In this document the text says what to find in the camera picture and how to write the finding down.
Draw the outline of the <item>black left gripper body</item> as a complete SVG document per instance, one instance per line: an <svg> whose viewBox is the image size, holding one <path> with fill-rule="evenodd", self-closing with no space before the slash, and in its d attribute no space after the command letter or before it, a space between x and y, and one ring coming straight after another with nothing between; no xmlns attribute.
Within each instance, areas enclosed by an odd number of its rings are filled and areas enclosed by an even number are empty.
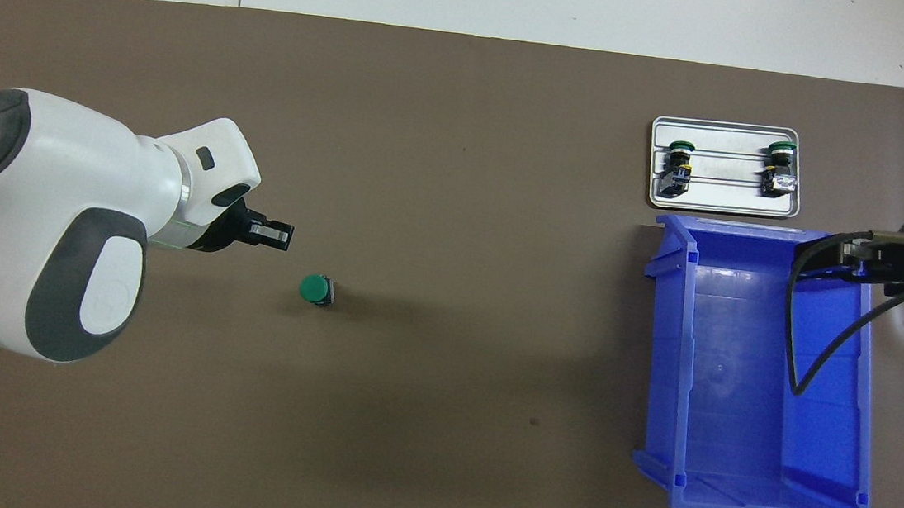
<svg viewBox="0 0 904 508"><path fill-rule="evenodd" d="M192 241L192 250L216 253L234 243L250 245L251 242L244 238L250 235L250 227L253 224L248 210L244 199L234 202L206 227L198 240Z"/></svg>

